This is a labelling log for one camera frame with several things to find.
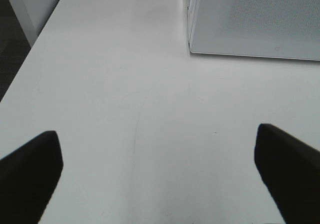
white table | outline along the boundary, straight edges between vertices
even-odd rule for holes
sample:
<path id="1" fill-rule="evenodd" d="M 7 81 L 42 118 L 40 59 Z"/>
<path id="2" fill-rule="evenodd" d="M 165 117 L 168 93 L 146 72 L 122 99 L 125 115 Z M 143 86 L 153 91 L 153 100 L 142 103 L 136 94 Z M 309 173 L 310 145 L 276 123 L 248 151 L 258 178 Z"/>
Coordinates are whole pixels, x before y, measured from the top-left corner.
<path id="1" fill-rule="evenodd" d="M 58 4 L 0 103 L 1 156 L 60 137 L 41 223 L 284 223 L 253 162 L 256 130 L 319 149 L 320 66 L 190 56 L 185 1 Z"/>

white wall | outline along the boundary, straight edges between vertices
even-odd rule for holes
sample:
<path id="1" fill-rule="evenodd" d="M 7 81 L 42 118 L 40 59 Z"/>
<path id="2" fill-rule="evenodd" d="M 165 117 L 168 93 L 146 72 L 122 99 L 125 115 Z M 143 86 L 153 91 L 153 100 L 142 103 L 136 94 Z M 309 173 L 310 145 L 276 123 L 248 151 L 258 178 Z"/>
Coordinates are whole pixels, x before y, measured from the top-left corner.
<path id="1" fill-rule="evenodd" d="M 59 0 L 9 0 L 32 46 Z"/>

floor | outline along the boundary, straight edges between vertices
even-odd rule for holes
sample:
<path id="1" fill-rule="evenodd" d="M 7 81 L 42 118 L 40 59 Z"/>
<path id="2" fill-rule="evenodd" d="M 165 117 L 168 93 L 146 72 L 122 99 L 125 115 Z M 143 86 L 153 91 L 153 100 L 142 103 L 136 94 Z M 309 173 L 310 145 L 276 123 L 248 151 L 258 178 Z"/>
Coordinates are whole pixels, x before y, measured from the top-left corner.
<path id="1" fill-rule="evenodd" d="M 30 45 L 9 0 L 0 0 L 0 101 L 29 51 Z"/>

table surface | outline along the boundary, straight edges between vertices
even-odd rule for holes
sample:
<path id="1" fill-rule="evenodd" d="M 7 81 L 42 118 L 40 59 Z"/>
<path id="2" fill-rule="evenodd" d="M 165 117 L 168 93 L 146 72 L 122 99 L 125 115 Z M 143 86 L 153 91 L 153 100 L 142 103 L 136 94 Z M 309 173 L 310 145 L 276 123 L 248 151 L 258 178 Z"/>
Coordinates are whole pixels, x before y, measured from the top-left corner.
<path id="1" fill-rule="evenodd" d="M 59 135 L 41 223 L 284 223 L 256 131 L 320 149 L 319 64 L 187 44 L 186 0 L 60 1 L 0 103 L 0 157 Z"/>

office desk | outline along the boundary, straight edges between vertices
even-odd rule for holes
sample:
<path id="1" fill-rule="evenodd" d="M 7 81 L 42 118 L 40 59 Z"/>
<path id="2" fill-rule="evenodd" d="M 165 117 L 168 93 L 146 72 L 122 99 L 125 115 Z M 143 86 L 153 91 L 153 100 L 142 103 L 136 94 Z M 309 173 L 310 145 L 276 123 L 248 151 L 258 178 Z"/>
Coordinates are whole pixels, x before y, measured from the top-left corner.
<path id="1" fill-rule="evenodd" d="M 58 4 L 0 103 L 1 156 L 60 137 L 41 223 L 284 223 L 255 135 L 269 122 L 320 149 L 320 67 L 190 56 L 185 1 Z"/>

